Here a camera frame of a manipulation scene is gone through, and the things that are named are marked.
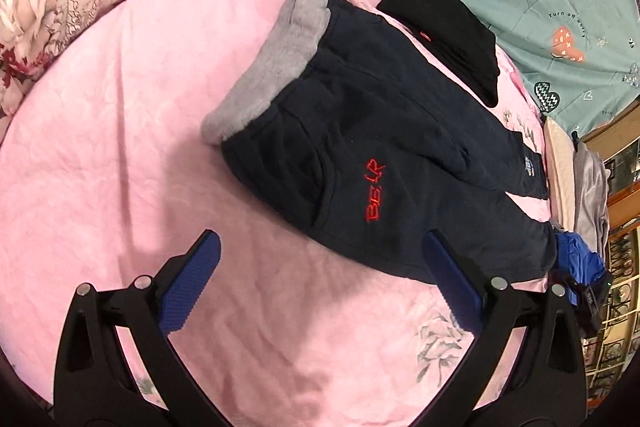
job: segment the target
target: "pink blanket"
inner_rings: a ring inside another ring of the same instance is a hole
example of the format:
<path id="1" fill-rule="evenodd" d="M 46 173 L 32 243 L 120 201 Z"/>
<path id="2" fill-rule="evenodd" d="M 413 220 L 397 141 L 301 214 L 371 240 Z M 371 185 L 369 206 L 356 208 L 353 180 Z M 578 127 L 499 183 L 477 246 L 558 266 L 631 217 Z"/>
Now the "pink blanket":
<path id="1" fill-rule="evenodd" d="M 283 1 L 127 0 L 27 97 L 0 150 L 0 345 L 42 396 L 76 286 L 153 274 L 205 228 L 222 237 L 222 261 L 171 341 L 236 426 L 407 425 L 469 346 L 436 287 L 303 237 L 200 139 Z M 543 152 L 535 106 L 497 52 L 492 113 Z M 546 201 L 515 199 L 549 218 Z M 504 383 L 513 340 L 482 403 Z M 140 388 L 159 401 L 125 345 Z"/>

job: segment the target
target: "blue cloth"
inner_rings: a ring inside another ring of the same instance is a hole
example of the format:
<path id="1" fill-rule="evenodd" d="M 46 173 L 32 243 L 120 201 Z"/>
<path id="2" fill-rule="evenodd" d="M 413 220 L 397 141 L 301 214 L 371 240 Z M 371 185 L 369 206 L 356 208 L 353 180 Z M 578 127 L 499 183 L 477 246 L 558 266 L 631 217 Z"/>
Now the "blue cloth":
<path id="1" fill-rule="evenodd" d="M 591 285 L 606 272 L 604 261 L 587 247 L 575 232 L 556 233 L 558 245 L 558 269 L 570 274 L 576 282 Z M 577 304 L 577 296 L 569 290 L 571 304 Z"/>

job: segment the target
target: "metal screw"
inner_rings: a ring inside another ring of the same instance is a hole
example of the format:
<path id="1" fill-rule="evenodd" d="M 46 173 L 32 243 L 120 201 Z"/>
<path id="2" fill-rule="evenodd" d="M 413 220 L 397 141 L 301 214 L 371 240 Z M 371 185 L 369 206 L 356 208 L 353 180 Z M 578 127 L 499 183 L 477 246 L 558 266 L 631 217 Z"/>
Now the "metal screw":
<path id="1" fill-rule="evenodd" d="M 148 275 L 141 275 L 136 280 L 133 281 L 133 286 L 138 288 L 139 290 L 146 290 L 151 286 L 151 277 Z"/>
<path id="2" fill-rule="evenodd" d="M 553 286 L 551 286 L 551 292 L 556 297 L 564 297 L 566 290 L 564 289 L 564 286 L 562 286 L 561 284 L 554 284 Z"/>
<path id="3" fill-rule="evenodd" d="M 491 279 L 491 286 L 493 286 L 497 290 L 502 291 L 507 289 L 509 283 L 507 282 L 507 279 L 504 279 L 503 277 L 494 277 L 493 279 Z"/>
<path id="4" fill-rule="evenodd" d="M 91 285 L 88 282 L 83 282 L 81 285 L 78 286 L 78 288 L 76 288 L 76 293 L 81 297 L 84 297 L 90 291 L 91 291 Z"/>

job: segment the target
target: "gray fleece waistband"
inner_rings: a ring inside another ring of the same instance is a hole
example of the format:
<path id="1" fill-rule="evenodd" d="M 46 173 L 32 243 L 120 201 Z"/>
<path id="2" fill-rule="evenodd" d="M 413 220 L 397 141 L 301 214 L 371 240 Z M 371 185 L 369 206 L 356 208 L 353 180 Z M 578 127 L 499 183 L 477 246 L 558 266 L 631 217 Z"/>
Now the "gray fleece waistband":
<path id="1" fill-rule="evenodd" d="M 299 77 L 318 50 L 329 24 L 328 0 L 286 0 L 258 55 L 220 105 L 202 122 L 211 145 L 244 129 Z"/>

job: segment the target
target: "folded black garment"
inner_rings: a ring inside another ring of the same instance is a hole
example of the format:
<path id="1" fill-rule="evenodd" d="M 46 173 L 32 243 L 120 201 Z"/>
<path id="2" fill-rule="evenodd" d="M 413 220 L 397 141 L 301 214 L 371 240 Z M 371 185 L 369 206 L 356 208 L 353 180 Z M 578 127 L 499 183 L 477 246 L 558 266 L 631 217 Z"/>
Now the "folded black garment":
<path id="1" fill-rule="evenodd" d="M 484 105 L 498 105 L 495 35 L 461 0 L 382 0 L 377 8 L 404 24 Z"/>
<path id="2" fill-rule="evenodd" d="M 432 282 L 420 253 L 431 229 L 510 282 L 555 261 L 551 225 L 505 194 L 546 197 L 540 155 L 344 0 L 287 0 L 203 136 L 284 219 L 375 269 Z"/>

